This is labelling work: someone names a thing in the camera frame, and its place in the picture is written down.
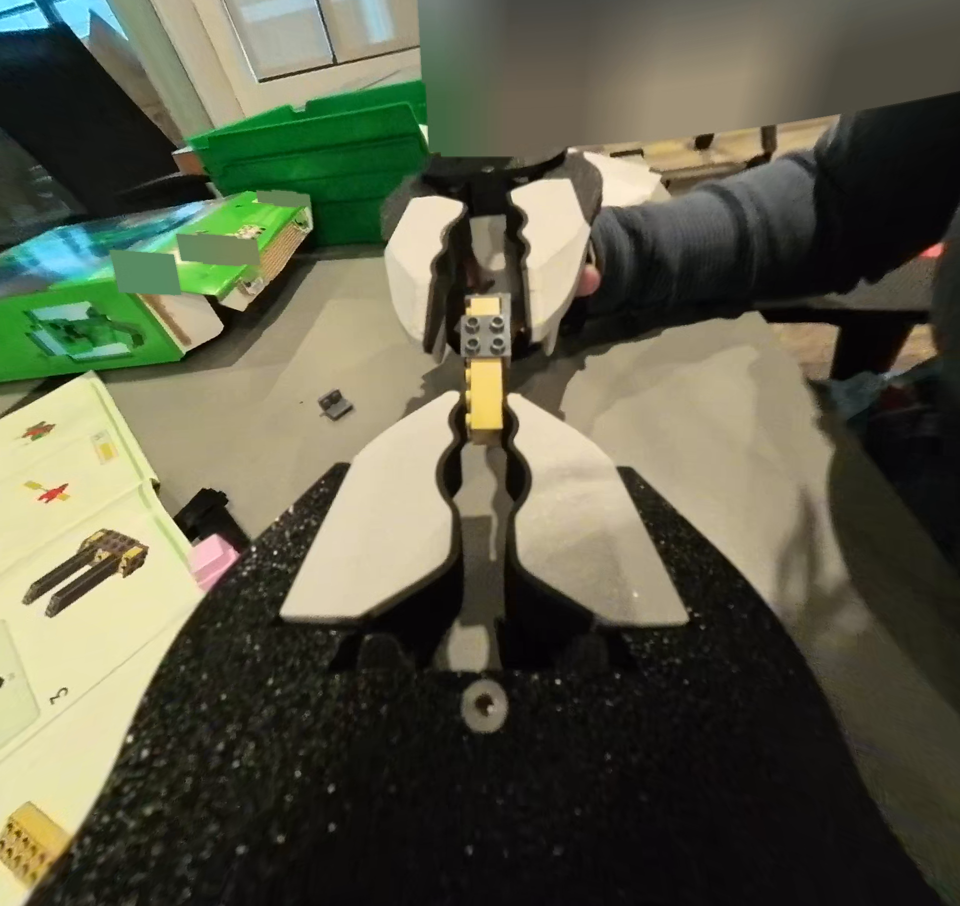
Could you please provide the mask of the green toy box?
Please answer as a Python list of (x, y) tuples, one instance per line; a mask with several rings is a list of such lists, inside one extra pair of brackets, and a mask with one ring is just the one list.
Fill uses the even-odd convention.
[(314, 227), (310, 198), (246, 191), (60, 226), (1, 259), (1, 382), (175, 363), (246, 311)]

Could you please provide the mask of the black brick assembly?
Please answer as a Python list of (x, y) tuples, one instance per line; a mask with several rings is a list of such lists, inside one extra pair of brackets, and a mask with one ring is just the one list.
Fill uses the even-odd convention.
[(235, 549), (247, 547), (250, 540), (229, 509), (227, 495), (210, 488), (200, 489), (177, 513), (174, 523), (191, 543), (219, 536)]

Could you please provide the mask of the grey desk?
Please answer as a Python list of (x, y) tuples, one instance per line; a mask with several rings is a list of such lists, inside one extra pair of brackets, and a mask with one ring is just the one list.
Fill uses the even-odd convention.
[(958, 904), (958, 576), (756, 315), (515, 366), (622, 468), (688, 624), (497, 670), (498, 448), (463, 451), (449, 670), (332, 671), (341, 635), (282, 622), (341, 463), (457, 383), (384, 273), (298, 264), (262, 322), (102, 376), (167, 501), (220, 487), (254, 542), (15, 904)]

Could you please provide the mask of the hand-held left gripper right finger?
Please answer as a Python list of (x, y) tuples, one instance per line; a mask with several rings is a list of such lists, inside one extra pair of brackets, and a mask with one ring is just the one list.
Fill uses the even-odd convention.
[(690, 615), (615, 462), (577, 429), (510, 394), (524, 479), (513, 520), (521, 571), (602, 627), (675, 627)]

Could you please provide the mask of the dark grey square brick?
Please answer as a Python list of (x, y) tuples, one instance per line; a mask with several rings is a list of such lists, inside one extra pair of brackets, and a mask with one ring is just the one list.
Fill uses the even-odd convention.
[(460, 323), (460, 355), (465, 360), (502, 360), (512, 355), (511, 324), (503, 314), (467, 314)]

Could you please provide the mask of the person's right forearm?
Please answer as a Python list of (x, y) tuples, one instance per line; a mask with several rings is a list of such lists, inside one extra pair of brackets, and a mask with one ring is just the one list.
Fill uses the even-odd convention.
[(958, 150), (954, 92), (842, 115), (810, 149), (669, 202), (606, 208), (585, 312), (734, 315), (880, 280), (946, 236)]

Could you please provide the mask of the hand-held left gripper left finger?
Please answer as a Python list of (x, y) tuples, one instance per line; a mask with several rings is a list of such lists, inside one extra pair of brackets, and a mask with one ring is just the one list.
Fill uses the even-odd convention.
[(280, 617), (358, 625), (425, 588), (460, 554), (460, 487), (461, 395), (451, 390), (354, 457)]

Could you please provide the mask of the yellow and grey brick assembly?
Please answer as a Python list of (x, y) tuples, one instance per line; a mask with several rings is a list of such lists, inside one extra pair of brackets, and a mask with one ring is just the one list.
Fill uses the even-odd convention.
[[(510, 297), (501, 293), (468, 296), (464, 300), (464, 308), (463, 316), (503, 313), (509, 320), (512, 319)], [(464, 425), (474, 444), (499, 442), (505, 420), (506, 383), (511, 357), (502, 360), (463, 359)]]

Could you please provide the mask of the cardboard box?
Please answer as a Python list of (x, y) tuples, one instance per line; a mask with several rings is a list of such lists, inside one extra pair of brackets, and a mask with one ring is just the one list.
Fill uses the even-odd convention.
[(89, 12), (85, 47), (141, 111), (174, 143), (184, 144), (179, 126), (164, 104), (135, 50), (98, 12)]

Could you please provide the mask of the pink brick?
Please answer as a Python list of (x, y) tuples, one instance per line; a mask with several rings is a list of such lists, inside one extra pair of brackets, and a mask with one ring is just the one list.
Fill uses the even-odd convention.
[(239, 557), (240, 552), (219, 534), (195, 544), (190, 551), (188, 566), (198, 589), (203, 593), (210, 592)]

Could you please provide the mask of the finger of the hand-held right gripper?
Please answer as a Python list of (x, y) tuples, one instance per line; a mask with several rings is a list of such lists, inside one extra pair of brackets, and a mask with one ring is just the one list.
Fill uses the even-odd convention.
[(467, 206), (445, 195), (390, 195), (382, 206), (393, 310), (409, 338), (433, 358), (459, 348), (469, 219)]
[(511, 191), (525, 328), (545, 355), (556, 348), (561, 320), (574, 299), (590, 227), (570, 179), (543, 179)]

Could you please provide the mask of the pale green instruction booklet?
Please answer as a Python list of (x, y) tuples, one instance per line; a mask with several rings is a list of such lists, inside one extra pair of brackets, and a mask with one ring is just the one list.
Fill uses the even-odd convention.
[(160, 481), (94, 372), (2, 417), (2, 903), (103, 787), (202, 593)]

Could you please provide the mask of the stacked green plastic bins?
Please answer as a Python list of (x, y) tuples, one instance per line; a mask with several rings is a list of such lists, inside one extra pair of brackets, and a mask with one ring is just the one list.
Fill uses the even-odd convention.
[(429, 156), (422, 80), (341, 92), (195, 134), (189, 147), (222, 194), (310, 197), (318, 246), (382, 241), (386, 198)]

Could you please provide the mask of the dark brown table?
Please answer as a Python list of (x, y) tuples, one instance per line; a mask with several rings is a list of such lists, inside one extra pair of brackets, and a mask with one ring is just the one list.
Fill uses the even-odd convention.
[(847, 293), (784, 300), (759, 307), (774, 324), (825, 324), (836, 340), (829, 375), (844, 380), (861, 372), (891, 372), (914, 329), (930, 320), (934, 278), (945, 243), (924, 250), (875, 282)]

